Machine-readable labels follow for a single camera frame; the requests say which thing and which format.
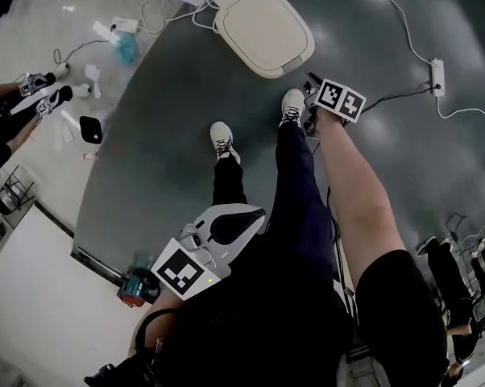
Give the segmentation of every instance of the black cable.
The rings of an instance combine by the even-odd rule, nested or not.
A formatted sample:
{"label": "black cable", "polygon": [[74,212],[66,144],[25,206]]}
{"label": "black cable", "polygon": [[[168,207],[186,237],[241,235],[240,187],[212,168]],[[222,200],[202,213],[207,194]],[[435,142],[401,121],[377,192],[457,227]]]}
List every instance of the black cable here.
{"label": "black cable", "polygon": [[313,150],[313,156],[314,156],[314,154],[316,153],[316,151],[317,151],[317,149],[318,149],[319,147],[320,147],[320,143],[318,143],[318,144],[316,145],[316,147],[314,148],[314,150]]}
{"label": "black cable", "polygon": [[[414,96],[415,94],[424,94],[426,92],[429,92],[429,90],[439,89],[438,86],[439,85],[436,85],[436,87],[434,87],[434,88],[432,86],[430,86],[427,89],[418,90],[418,91],[411,92],[411,93],[408,93],[408,94],[389,94],[388,96],[384,96],[383,98],[379,99],[375,103],[372,103],[368,107],[364,108],[364,110],[361,112],[361,114],[368,112],[369,110],[373,109],[374,107],[376,107],[380,103],[386,102],[387,100],[392,100],[392,99],[397,99],[397,98],[408,98],[409,96]],[[349,120],[343,119],[342,126],[345,127],[348,123],[350,123]],[[316,153],[319,146],[320,146],[320,144],[317,144],[317,146],[314,148],[313,156]]]}
{"label": "black cable", "polygon": [[88,46],[89,44],[94,44],[94,43],[108,43],[110,42],[110,37],[112,37],[112,31],[116,28],[116,25],[115,24],[112,24],[112,27],[110,28],[110,34],[108,35],[108,39],[106,40],[92,40],[90,42],[87,42],[87,43],[83,43],[81,44],[80,46],[78,46],[77,48],[75,48],[74,50],[72,50],[67,57],[65,57],[65,60],[62,61],[62,55],[61,55],[61,52],[60,52],[60,49],[59,48],[56,48],[55,50],[53,50],[53,53],[52,53],[52,59],[55,61],[55,63],[57,65],[61,65],[62,63],[66,63],[70,58],[71,56],[76,53],[78,50],[84,48],[85,46]]}
{"label": "black cable", "polygon": [[373,109],[375,106],[377,106],[379,103],[385,102],[387,100],[392,100],[392,99],[397,99],[397,98],[408,98],[409,96],[414,96],[415,94],[424,94],[425,92],[429,92],[432,87],[429,87],[424,90],[418,90],[417,92],[411,92],[410,94],[397,94],[397,95],[389,95],[385,96],[384,98],[379,99],[377,102],[369,105],[368,107],[364,108],[364,110],[361,112],[361,114],[368,112],[370,109]]}
{"label": "black cable", "polygon": [[166,308],[163,310],[155,311],[154,313],[149,314],[142,324],[140,324],[139,329],[137,330],[137,335],[135,336],[135,350],[137,352],[141,352],[144,350],[146,345],[146,329],[147,326],[151,324],[154,319],[157,319],[160,315],[165,314],[179,314],[180,310],[174,308]]}

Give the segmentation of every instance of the white sneaker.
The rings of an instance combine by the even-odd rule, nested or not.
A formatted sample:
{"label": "white sneaker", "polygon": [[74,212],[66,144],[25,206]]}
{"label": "white sneaker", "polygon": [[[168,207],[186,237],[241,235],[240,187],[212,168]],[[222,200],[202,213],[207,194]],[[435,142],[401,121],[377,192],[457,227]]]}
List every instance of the white sneaker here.
{"label": "white sneaker", "polygon": [[210,138],[218,160],[227,158],[231,154],[237,163],[241,164],[241,156],[234,150],[234,136],[226,123],[214,123],[210,127]]}
{"label": "white sneaker", "polygon": [[476,251],[477,252],[481,252],[485,247],[485,238],[482,238],[480,241],[479,241],[479,245],[477,245],[477,249]]}
{"label": "white sneaker", "polygon": [[71,86],[71,89],[73,90],[73,96],[77,98],[86,98],[90,95],[90,85],[86,83],[79,86]]}
{"label": "white sneaker", "polygon": [[427,253],[427,247],[435,248],[437,246],[437,239],[435,236],[430,236],[417,250],[418,256],[423,256]]}
{"label": "white sneaker", "polygon": [[69,67],[68,63],[60,63],[53,74],[59,81],[63,76],[67,75],[70,70],[71,68]]}
{"label": "white sneaker", "polygon": [[282,99],[282,120],[278,127],[281,127],[283,123],[294,122],[299,127],[301,114],[304,113],[304,94],[299,89],[290,89]]}

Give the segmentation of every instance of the power adapter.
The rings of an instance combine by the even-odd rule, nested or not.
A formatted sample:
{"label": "power adapter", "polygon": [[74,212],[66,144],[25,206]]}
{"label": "power adapter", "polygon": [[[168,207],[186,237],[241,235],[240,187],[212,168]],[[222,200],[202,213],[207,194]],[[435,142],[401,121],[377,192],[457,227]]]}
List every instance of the power adapter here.
{"label": "power adapter", "polygon": [[445,68],[443,65],[443,60],[432,59],[430,61],[432,66],[432,88],[433,95],[436,98],[445,96]]}

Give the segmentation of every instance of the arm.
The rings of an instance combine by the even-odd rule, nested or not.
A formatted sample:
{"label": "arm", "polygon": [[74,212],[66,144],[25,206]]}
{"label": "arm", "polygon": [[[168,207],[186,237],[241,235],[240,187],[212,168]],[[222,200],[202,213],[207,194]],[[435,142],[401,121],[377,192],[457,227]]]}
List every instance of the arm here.
{"label": "arm", "polygon": [[24,142],[26,142],[27,138],[30,137],[30,134],[36,128],[38,123],[39,117],[35,116],[12,140],[10,140],[6,145],[0,146],[0,168],[2,168],[2,166],[11,158],[11,156],[17,152],[21,146],[23,146]]}
{"label": "arm", "polygon": [[[162,294],[157,298],[153,306],[147,311],[143,318],[137,324],[133,336],[131,337],[131,345],[128,350],[128,356],[133,356],[135,351],[135,336],[139,330],[142,321],[151,313],[163,310],[165,308],[181,308],[185,304],[184,301],[180,300],[169,288],[164,288]],[[161,315],[160,317],[153,320],[153,322],[147,326],[146,329],[146,347],[155,349],[157,339],[166,339],[170,336],[174,327],[176,325],[176,320],[178,317],[175,314]]]}
{"label": "arm", "polygon": [[446,334],[448,335],[462,335],[463,337],[466,337],[467,335],[471,335],[471,326],[470,324],[466,324],[464,326],[457,326],[454,328],[449,328],[446,331]]}
{"label": "arm", "polygon": [[18,91],[19,91],[19,83],[5,83],[3,85],[0,85],[0,98],[3,98],[8,94],[12,94]]}
{"label": "arm", "polygon": [[404,249],[386,190],[334,114],[318,108],[316,131],[355,287],[382,255]]}
{"label": "arm", "polygon": [[23,146],[24,142],[27,141],[27,138],[30,137],[31,133],[35,130],[37,125],[39,124],[40,118],[39,116],[35,116],[32,120],[30,120],[25,127],[23,127],[20,132],[7,143],[7,145],[11,149],[11,154],[13,155],[16,153],[21,146]]}

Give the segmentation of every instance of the black shirt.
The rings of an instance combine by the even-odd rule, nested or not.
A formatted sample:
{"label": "black shirt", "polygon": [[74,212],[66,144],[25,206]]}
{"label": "black shirt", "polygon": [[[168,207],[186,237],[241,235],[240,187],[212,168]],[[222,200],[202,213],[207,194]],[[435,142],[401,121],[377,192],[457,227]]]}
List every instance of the black shirt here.
{"label": "black shirt", "polygon": [[[342,299],[301,260],[277,264],[259,249],[188,304],[162,355],[164,385],[336,385],[354,330]],[[446,330],[406,251],[365,271],[357,305],[360,335],[393,387],[439,385]]]}

